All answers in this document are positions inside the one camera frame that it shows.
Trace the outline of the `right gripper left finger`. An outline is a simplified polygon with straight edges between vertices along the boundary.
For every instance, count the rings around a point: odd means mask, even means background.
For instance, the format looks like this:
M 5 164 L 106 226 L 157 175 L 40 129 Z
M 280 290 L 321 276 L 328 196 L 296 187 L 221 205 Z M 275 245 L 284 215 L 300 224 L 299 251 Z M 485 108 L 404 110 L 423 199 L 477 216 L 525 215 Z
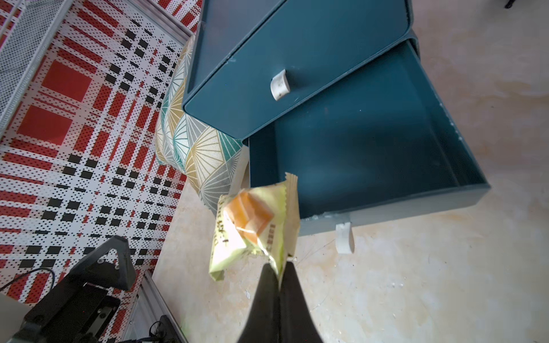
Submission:
M 279 282 L 269 264 L 262 268 L 249 317 L 239 343 L 279 342 L 280 298 Z

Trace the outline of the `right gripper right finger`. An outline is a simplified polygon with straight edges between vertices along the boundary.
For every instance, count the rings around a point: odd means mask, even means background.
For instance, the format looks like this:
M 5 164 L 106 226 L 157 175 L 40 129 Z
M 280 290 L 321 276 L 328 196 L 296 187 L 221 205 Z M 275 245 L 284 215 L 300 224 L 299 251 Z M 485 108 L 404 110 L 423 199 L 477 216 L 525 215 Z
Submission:
M 280 288 L 280 342 L 323 342 L 292 262 L 286 264 Z

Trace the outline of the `green cookie packet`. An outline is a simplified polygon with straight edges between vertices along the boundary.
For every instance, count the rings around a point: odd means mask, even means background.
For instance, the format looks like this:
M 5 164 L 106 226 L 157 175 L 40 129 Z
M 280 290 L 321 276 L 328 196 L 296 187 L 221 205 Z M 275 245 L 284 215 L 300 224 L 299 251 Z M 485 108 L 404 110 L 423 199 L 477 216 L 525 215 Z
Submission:
M 218 201 L 209 273 L 215 281 L 248 255 L 268 258 L 279 282 L 294 257 L 300 233 L 298 177 L 286 173 L 277 184 L 240 190 Z

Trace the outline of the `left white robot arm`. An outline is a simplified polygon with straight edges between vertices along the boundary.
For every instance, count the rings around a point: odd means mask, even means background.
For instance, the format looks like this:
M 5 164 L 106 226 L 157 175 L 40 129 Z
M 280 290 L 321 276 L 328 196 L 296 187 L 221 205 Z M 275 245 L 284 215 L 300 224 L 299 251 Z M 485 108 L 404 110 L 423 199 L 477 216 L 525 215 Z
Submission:
M 136 279 L 128 240 L 115 235 L 78 261 L 7 341 L 99 342 L 121 304 L 109 291 L 130 291 Z

